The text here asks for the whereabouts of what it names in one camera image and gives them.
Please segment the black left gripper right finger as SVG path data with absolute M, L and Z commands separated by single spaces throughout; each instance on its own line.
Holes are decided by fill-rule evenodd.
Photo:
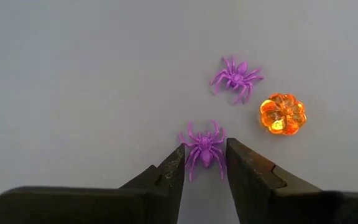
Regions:
M 240 224 L 358 224 L 358 192 L 322 190 L 235 138 L 226 164 Z

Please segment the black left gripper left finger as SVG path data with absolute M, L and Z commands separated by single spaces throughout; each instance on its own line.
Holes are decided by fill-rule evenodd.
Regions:
M 118 189 L 24 186 L 0 194 L 0 224 L 177 224 L 185 147 Z

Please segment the orange translucent pumpkin toy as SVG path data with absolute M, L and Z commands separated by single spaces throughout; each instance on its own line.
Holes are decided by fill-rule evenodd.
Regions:
M 295 135 L 306 123 L 305 106 L 289 93 L 274 93 L 259 108 L 260 122 L 272 134 Z

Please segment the purple plastic spider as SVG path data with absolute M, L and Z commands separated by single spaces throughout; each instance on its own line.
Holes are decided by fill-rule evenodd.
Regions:
M 211 86 L 214 85 L 215 87 L 213 93 L 217 93 L 219 91 L 221 82 L 225 80 L 226 89 L 232 88 L 233 91 L 237 91 L 241 88 L 240 93 L 232 103 L 235 105 L 239 101 L 242 101 L 242 104 L 246 104 L 249 101 L 254 88 L 253 81 L 260 81 L 264 79 L 264 76 L 259 75 L 261 69 L 257 68 L 255 70 L 248 71 L 248 63 L 243 61 L 237 65 L 234 57 L 231 57 L 230 59 L 223 57 L 222 61 L 225 68 L 215 74 L 209 82 Z
M 205 134 L 202 132 L 195 134 L 193 132 L 193 123 L 190 121 L 187 124 L 187 135 L 190 141 L 185 139 L 183 133 L 179 134 L 181 142 L 190 149 L 185 160 L 185 167 L 189 167 L 189 181 L 193 180 L 195 165 L 198 161 L 205 168 L 209 168 L 213 161 L 216 161 L 219 166 L 220 178 L 221 180 L 224 179 L 227 165 L 221 145 L 226 140 L 226 132 L 215 120 L 212 119 L 211 123 L 213 124 L 214 133 L 207 131 Z

